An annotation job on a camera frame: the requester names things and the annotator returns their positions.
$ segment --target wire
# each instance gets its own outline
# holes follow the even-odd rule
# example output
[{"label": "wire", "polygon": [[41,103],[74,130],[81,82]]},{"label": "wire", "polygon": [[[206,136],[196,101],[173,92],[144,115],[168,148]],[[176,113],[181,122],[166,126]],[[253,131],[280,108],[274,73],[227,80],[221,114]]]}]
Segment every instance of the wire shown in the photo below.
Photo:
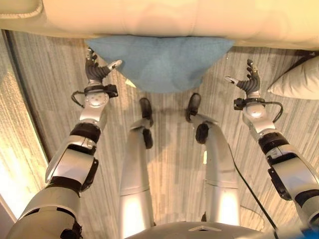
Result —
[{"label": "wire", "polygon": [[282,116],[282,114],[284,112],[284,106],[280,102],[268,101],[268,102],[264,102],[263,104],[265,104],[265,105],[279,105],[280,111],[277,113],[276,117],[274,118],[273,123],[275,123],[277,120],[280,119],[280,117]]},{"label": "wire", "polygon": [[231,157],[233,158],[233,162],[235,165],[235,168],[239,174],[239,176],[241,177],[241,179],[244,181],[244,183],[246,184],[248,190],[250,191],[250,193],[253,195],[254,199],[256,200],[258,206],[260,207],[261,211],[263,211],[263,213],[265,214],[266,218],[268,219],[269,223],[271,224],[271,226],[274,228],[274,230],[277,230],[277,226],[274,223],[274,221],[271,219],[271,217],[269,216],[269,214],[267,213],[266,209],[264,208],[264,206],[261,204],[261,202],[259,201],[259,199],[257,198],[256,194],[254,193],[254,191],[251,189],[251,187],[249,186],[249,184],[247,183],[246,179],[244,178],[244,176],[241,174],[241,172],[239,171],[234,156],[233,156],[233,152],[231,151],[230,145],[228,145],[230,153],[231,153]]},{"label": "wire", "polygon": [[78,106],[84,108],[84,105],[80,104],[80,102],[75,98],[76,95],[84,95],[83,91],[75,91],[71,95],[71,100],[76,103]]}]

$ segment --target black rubber foot pad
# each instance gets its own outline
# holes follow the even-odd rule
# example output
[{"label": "black rubber foot pad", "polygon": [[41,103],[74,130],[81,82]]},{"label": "black rubber foot pad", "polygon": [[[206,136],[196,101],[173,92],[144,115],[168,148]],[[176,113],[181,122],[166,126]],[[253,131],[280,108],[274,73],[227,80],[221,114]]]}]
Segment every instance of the black rubber foot pad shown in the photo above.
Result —
[{"label": "black rubber foot pad", "polygon": [[187,122],[191,122],[190,116],[195,116],[198,113],[198,108],[200,106],[201,96],[198,93],[194,93],[188,102],[188,106],[186,109],[185,118]]},{"label": "black rubber foot pad", "polygon": [[146,149],[150,149],[153,147],[153,138],[151,131],[147,128],[143,130],[144,142]]},{"label": "black rubber foot pad", "polygon": [[153,111],[150,101],[147,98],[141,98],[140,106],[142,111],[142,118],[147,118],[148,120],[150,120],[150,125],[152,126],[154,121],[152,117]]},{"label": "black rubber foot pad", "polygon": [[196,130],[196,140],[200,144],[205,144],[208,137],[208,125],[205,123],[200,124]]},{"label": "black rubber foot pad", "polygon": [[206,212],[203,214],[203,216],[201,217],[201,222],[206,222],[207,218],[206,218]]}]

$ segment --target white cushion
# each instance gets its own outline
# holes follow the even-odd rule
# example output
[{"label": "white cushion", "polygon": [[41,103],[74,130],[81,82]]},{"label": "white cushion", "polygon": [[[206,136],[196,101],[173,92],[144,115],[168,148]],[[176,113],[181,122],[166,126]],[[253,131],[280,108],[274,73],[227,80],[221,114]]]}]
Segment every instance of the white cushion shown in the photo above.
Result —
[{"label": "white cushion", "polygon": [[282,75],[268,91],[284,97],[319,100],[319,56]]}]

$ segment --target white sofa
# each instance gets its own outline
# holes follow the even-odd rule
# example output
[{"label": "white sofa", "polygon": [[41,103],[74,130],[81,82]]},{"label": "white sofa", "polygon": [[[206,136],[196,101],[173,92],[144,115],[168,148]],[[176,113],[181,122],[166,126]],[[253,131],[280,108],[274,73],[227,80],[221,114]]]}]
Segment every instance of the white sofa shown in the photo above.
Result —
[{"label": "white sofa", "polygon": [[319,50],[318,0],[0,0],[0,28],[58,37],[220,36]]}]

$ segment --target blue towel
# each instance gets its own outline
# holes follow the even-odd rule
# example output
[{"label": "blue towel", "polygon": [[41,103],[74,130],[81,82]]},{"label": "blue towel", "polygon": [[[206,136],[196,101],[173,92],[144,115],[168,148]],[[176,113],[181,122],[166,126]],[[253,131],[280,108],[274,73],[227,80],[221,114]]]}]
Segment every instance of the blue towel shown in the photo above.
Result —
[{"label": "blue towel", "polygon": [[86,41],[106,62],[146,92],[182,92],[198,87],[211,65],[233,45],[217,37],[108,36]]}]

